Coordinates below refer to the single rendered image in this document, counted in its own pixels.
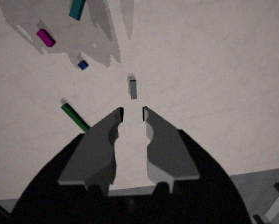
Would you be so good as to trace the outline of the dark green rod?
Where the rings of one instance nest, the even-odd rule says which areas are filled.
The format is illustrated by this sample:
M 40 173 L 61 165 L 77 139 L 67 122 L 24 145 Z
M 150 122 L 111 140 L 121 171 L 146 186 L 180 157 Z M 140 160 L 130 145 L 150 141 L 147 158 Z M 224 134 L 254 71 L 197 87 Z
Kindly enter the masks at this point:
M 78 113 L 68 104 L 64 104 L 61 109 L 85 132 L 91 128 Z

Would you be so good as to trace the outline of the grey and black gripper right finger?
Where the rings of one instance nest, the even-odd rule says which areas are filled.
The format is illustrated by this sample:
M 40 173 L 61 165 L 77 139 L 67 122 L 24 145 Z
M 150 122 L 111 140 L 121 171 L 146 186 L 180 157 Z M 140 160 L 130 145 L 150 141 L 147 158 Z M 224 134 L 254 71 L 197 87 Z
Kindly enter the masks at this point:
M 171 194 L 192 198 L 227 224 L 252 224 L 247 208 L 221 165 L 184 130 L 176 128 L 147 106 L 147 176 L 155 185 L 167 182 Z

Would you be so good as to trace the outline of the magenta rod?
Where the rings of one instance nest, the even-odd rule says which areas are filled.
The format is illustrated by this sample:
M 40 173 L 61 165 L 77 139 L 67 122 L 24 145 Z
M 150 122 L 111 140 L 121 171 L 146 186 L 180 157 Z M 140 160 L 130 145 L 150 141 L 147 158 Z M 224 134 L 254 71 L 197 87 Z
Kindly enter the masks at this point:
M 37 32 L 37 36 L 46 44 L 47 47 L 52 47 L 57 43 L 45 29 L 40 29 Z

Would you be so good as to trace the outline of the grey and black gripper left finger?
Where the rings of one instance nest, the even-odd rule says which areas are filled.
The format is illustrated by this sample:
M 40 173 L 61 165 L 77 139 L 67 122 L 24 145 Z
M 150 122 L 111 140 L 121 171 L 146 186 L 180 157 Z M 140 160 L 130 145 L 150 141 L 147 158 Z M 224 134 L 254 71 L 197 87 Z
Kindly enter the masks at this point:
M 123 115 L 124 108 L 115 109 L 55 155 L 26 187 L 6 224 L 33 224 L 53 208 L 86 197 L 90 185 L 100 185 L 108 196 L 116 177 L 115 141 Z

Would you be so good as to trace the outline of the turquoise rod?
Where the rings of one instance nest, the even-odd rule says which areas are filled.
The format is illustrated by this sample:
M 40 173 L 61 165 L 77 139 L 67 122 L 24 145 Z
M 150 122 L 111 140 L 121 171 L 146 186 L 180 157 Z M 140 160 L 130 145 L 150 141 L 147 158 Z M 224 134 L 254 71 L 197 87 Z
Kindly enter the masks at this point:
M 69 16 L 80 21 L 81 14 L 86 0 L 73 0 Z

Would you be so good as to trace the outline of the small blue cube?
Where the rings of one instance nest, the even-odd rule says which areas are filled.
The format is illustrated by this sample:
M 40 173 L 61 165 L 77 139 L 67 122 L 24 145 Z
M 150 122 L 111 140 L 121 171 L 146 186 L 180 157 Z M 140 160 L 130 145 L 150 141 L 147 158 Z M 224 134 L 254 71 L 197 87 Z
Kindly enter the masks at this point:
M 88 64 L 87 64 L 87 62 L 85 61 L 85 60 L 83 60 L 83 61 L 81 61 L 79 64 L 77 64 L 78 66 L 79 66 L 79 68 L 81 69 L 81 70 L 84 70 L 85 68 L 87 68 L 88 67 Z

